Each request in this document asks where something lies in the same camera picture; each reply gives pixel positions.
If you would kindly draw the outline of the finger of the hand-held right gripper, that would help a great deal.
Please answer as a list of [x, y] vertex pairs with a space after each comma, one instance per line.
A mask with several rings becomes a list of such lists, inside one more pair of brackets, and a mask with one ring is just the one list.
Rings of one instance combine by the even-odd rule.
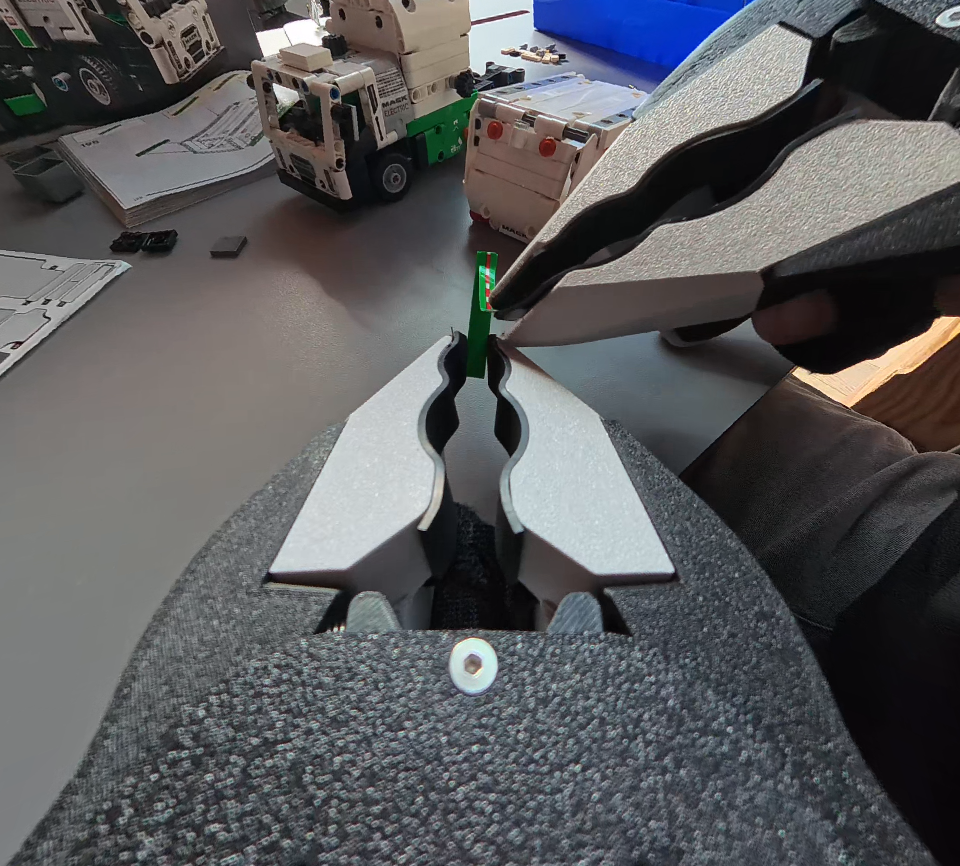
[[812, 44], [773, 25], [641, 110], [498, 282], [494, 309], [528, 311], [566, 274], [636, 247], [693, 193], [713, 203], [748, 188], [812, 125]]
[[737, 202], [656, 225], [606, 262], [535, 281], [529, 248], [490, 303], [514, 321], [511, 344], [558, 346], [743, 319], [814, 281], [944, 275], [958, 268], [958, 174], [957, 128], [854, 119]]

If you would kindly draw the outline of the lego instruction booklet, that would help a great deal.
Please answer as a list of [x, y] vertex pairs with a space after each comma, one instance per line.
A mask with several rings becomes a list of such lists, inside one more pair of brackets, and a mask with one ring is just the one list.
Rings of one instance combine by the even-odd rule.
[[126, 227], [273, 172], [247, 70], [215, 77], [150, 115], [61, 136], [66, 163]]

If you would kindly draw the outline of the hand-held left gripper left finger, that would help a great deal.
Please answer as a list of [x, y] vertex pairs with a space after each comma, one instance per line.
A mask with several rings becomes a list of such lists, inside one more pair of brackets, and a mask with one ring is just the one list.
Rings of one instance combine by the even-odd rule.
[[347, 418], [272, 561], [273, 581], [396, 601], [447, 573], [458, 521], [443, 454], [459, 390], [452, 332]]

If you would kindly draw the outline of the white green lego truck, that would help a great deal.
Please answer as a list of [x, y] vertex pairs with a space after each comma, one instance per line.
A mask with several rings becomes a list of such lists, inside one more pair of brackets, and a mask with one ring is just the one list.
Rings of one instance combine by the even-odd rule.
[[400, 201], [460, 155], [478, 92], [522, 67], [471, 69], [468, 0], [329, 0], [320, 44], [251, 63], [263, 132], [287, 187], [343, 212]]

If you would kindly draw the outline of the small grey tray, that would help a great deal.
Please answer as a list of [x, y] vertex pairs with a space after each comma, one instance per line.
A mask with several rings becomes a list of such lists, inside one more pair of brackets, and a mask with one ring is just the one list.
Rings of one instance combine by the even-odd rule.
[[69, 164], [48, 145], [32, 145], [2, 157], [18, 185], [36, 200], [61, 205], [85, 191]]

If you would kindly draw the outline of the white lego container body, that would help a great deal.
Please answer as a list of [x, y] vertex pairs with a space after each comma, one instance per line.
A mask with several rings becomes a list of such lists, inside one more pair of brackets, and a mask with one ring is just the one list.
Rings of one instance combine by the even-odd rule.
[[466, 130], [471, 218], [530, 242], [647, 97], [575, 72], [481, 92]]

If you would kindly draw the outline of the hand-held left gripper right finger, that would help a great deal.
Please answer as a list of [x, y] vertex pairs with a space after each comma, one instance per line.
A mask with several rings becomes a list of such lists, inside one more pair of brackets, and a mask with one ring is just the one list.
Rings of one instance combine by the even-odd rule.
[[498, 561], [544, 608], [570, 594], [668, 582], [676, 569], [600, 415], [517, 349], [488, 340]]

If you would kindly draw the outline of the person's right hand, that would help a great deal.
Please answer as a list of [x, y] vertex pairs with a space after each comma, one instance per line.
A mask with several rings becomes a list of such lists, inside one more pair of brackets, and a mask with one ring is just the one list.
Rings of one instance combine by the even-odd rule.
[[823, 290], [757, 309], [751, 315], [755, 332], [775, 347], [796, 345], [830, 334], [836, 322], [834, 297]]

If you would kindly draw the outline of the green striped lego tile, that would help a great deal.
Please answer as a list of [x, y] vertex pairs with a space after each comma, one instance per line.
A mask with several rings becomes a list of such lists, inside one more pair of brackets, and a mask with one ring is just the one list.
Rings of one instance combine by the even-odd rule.
[[470, 300], [470, 316], [467, 328], [466, 375], [483, 379], [486, 375], [488, 339], [494, 316], [490, 295], [497, 284], [498, 253], [476, 253], [473, 285]]

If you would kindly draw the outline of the white sticker sheet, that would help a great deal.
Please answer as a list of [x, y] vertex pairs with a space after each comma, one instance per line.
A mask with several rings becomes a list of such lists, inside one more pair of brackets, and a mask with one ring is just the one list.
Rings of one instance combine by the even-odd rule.
[[1, 373], [129, 268], [123, 260], [2, 250]]

